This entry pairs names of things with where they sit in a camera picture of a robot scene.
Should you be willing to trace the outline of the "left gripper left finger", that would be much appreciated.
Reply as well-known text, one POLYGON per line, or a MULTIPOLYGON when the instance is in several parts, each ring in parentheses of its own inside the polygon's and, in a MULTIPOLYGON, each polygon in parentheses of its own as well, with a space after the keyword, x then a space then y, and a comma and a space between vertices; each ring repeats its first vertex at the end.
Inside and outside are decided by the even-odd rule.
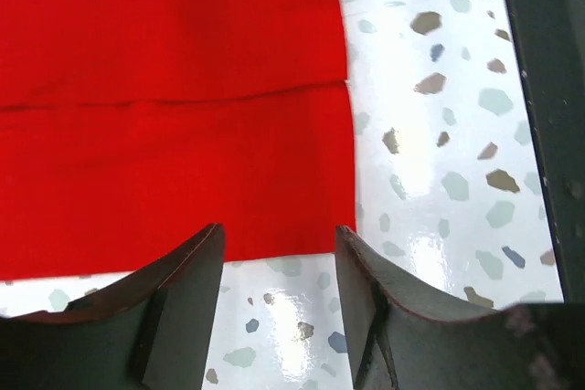
POLYGON ((3 318, 2 388, 201 388, 225 248, 210 224, 64 311, 3 318))

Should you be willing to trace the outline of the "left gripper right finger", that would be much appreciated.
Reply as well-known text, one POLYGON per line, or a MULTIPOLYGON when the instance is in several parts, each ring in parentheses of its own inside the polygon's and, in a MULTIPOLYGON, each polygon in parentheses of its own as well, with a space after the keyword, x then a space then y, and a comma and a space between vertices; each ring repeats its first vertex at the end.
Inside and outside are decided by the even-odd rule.
POLYGON ((454 297, 335 230, 335 269, 355 389, 581 389, 584 306, 493 310, 454 297))

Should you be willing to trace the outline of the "bright red t shirt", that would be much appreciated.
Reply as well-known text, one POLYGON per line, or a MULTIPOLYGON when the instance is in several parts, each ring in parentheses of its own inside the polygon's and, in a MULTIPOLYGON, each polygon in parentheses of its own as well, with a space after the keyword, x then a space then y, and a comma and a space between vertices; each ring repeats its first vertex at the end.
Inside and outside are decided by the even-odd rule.
POLYGON ((229 261, 356 225, 339 0, 1 0, 1 276, 229 261))

